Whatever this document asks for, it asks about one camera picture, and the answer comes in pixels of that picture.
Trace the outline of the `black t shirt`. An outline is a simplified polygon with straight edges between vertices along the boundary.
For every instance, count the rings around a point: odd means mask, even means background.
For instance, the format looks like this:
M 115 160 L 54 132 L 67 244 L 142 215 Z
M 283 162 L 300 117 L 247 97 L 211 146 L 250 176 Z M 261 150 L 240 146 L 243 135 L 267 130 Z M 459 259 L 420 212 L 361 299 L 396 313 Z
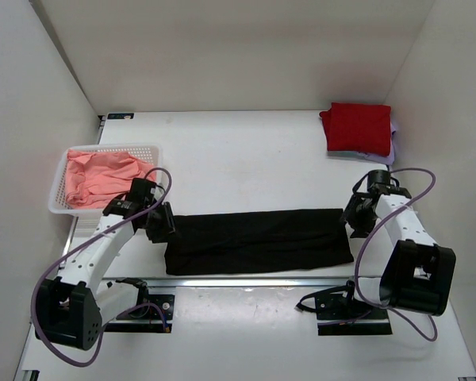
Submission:
M 241 275 L 351 264 L 341 209 L 179 215 L 164 253 L 175 276 Z

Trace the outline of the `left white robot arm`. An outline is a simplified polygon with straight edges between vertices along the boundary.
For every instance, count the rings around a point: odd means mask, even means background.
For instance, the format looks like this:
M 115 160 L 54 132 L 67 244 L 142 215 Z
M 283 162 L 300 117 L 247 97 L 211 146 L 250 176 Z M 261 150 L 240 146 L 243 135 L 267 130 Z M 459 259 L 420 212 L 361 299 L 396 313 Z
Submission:
M 129 191 L 108 203 L 90 239 L 66 258 L 56 277 L 43 278 L 36 286 L 33 324 L 38 338 L 86 351 L 110 321 L 153 309 L 142 279 L 105 283 L 103 278 L 138 231 L 145 231 L 154 244 L 174 236 L 171 205 L 164 200 L 168 190 L 149 178 L 135 178 Z

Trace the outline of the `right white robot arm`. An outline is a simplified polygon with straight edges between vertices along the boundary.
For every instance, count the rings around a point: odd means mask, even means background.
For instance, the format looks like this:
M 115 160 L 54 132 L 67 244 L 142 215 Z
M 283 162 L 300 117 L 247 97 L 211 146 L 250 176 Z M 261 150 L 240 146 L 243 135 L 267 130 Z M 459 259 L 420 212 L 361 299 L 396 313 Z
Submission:
M 353 186 L 341 221 L 351 228 L 352 237 L 363 239 L 363 244 L 351 278 L 354 290 L 340 297 L 343 314 L 357 318 L 368 305 L 428 316 L 444 313 L 456 255 L 431 237 L 413 209 L 435 184 L 432 179 L 425 190 L 413 196 L 393 172 L 373 170 Z M 393 251 L 381 277 L 361 276 L 359 268 L 367 246 L 380 230 L 387 232 Z

